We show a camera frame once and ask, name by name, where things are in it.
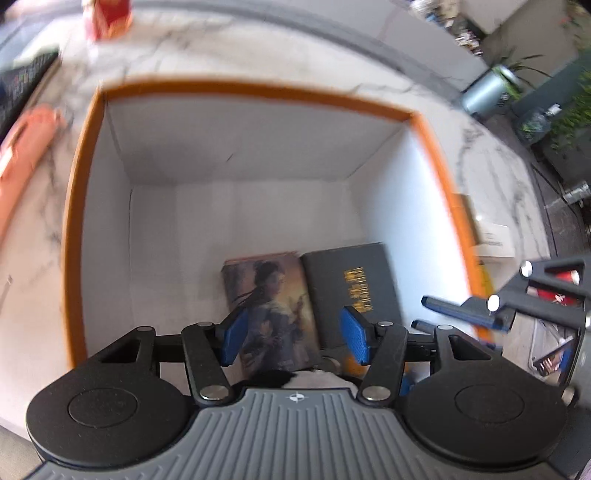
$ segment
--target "floor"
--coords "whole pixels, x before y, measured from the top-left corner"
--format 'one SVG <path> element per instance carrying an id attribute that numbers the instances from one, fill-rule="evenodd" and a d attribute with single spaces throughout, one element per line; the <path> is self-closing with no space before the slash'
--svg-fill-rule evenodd
<path id="1" fill-rule="evenodd" d="M 511 114 L 495 115 L 485 126 L 527 162 L 546 228 L 550 254 L 568 257 L 591 251 L 579 205 L 568 205 L 561 194 L 558 175 L 523 146 L 513 133 Z"/>

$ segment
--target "white marble surface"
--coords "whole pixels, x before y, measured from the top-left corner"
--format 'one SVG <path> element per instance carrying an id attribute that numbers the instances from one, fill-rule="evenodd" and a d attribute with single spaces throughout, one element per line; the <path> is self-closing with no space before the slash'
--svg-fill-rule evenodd
<path id="1" fill-rule="evenodd" d="M 316 85 L 422 112 L 459 192 L 478 215 L 511 229 L 517 257 L 493 270 L 500 286 L 524 258 L 548 256 L 522 160 L 463 112 L 425 88 L 344 48 L 295 31 L 234 18 L 141 11 L 122 39 L 88 45 L 79 17 L 52 22 L 27 52 L 59 44 L 63 64 L 39 102 L 71 120 L 41 162 L 0 250 L 13 278 L 0 311 L 0 423 L 25 435 L 33 395 L 68 370 L 61 318 L 61 222 L 70 167 L 90 98 L 102 81 L 136 75 L 211 76 Z"/>

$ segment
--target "gray wall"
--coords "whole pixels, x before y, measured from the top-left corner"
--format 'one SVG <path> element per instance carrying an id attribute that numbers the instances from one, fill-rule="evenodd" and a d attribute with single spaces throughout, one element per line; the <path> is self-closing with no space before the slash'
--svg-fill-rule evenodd
<path id="1" fill-rule="evenodd" d="M 517 46 L 514 58 L 543 54 L 529 60 L 527 65 L 554 74 L 577 57 L 573 45 L 573 33 L 561 24 L 566 17 L 563 0 L 529 0 L 501 28 L 489 35 L 482 43 L 486 61 L 496 53 Z M 535 86 L 545 81 L 536 72 L 521 71 L 520 76 Z"/>

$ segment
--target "book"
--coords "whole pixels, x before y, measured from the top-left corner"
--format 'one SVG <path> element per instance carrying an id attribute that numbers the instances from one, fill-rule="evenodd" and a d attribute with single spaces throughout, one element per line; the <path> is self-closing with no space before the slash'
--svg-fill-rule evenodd
<path id="1" fill-rule="evenodd" d="M 345 341 L 339 314 L 351 305 L 369 322 L 401 323 L 392 273 L 382 244 L 321 250 L 302 255 L 322 349 Z"/>
<path id="2" fill-rule="evenodd" d="M 294 252 L 228 260 L 222 268 L 229 308 L 248 308 L 240 352 L 247 378 L 268 370 L 297 371 L 320 361 L 306 279 Z"/>

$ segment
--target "green leaves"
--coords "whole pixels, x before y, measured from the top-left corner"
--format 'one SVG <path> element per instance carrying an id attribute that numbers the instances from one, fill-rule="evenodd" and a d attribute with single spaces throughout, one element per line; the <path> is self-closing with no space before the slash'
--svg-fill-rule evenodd
<path id="1" fill-rule="evenodd" d="M 583 93 L 575 95 L 568 110 L 552 123 L 552 148 L 570 147 L 577 133 L 591 127 L 591 71 L 579 77 Z"/>

